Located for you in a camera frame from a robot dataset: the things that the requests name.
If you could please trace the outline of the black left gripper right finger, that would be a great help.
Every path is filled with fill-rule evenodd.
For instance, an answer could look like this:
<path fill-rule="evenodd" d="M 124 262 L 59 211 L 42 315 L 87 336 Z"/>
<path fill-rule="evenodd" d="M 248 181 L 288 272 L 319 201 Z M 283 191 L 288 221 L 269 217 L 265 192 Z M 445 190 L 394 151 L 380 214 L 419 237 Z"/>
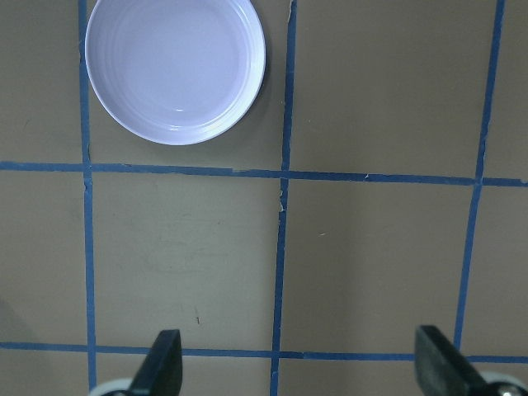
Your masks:
<path fill-rule="evenodd" d="M 427 396 L 484 395 L 488 383 L 435 326 L 416 329 L 414 372 Z"/>

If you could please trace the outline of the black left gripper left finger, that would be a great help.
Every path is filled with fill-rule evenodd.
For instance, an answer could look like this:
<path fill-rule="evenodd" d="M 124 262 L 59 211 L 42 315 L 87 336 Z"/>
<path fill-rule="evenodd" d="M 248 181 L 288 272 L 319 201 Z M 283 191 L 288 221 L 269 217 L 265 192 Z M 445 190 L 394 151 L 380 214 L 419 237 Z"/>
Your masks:
<path fill-rule="evenodd" d="M 128 388 L 128 395 L 177 396 L 182 389 L 182 343 L 177 329 L 162 330 Z"/>

